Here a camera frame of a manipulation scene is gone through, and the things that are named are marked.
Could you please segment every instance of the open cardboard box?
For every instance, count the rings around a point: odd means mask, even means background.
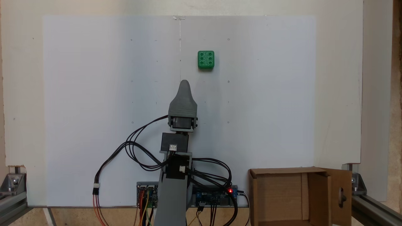
[[[318,167],[250,169],[252,226],[350,226],[352,172]]]

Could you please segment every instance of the microcontroller board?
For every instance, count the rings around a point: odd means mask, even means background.
[[[197,187],[193,188],[193,197],[195,196],[194,206],[211,206],[211,204],[221,207],[233,206],[233,201],[226,191],[222,191],[213,185],[207,185],[207,187],[210,187],[209,191],[201,190]],[[229,189],[229,192],[233,195],[236,202],[238,194],[237,190],[237,185],[233,185]]]
[[[158,207],[158,182],[137,182],[137,203],[146,204],[148,199],[147,208]]]

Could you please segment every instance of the metal frame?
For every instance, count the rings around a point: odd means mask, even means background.
[[[15,173],[7,174],[4,179],[0,187],[0,226],[10,225],[34,208],[28,207],[25,178],[26,174],[20,173],[19,167],[16,167]],[[367,190],[360,174],[353,173],[351,186],[354,188],[352,216],[361,224],[365,226],[402,225],[401,214],[367,195]],[[43,212],[48,225],[56,226],[51,208],[43,208]]]
[[[352,216],[365,226],[401,226],[402,215],[367,195],[359,173],[352,174]]]

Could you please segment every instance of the white backdrop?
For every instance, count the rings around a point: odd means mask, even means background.
[[[198,104],[189,150],[226,162],[240,189],[250,168],[314,163],[312,16],[46,16],[43,29],[48,206],[91,206],[100,165],[167,114],[181,79]],[[199,50],[215,51],[212,72],[197,68]],[[139,139],[159,159],[164,131],[161,121]],[[136,182],[158,176],[122,152],[101,174],[100,202],[135,205]]]

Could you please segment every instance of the green die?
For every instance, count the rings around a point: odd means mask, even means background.
[[[198,51],[198,68],[213,68],[215,53],[213,51]]]

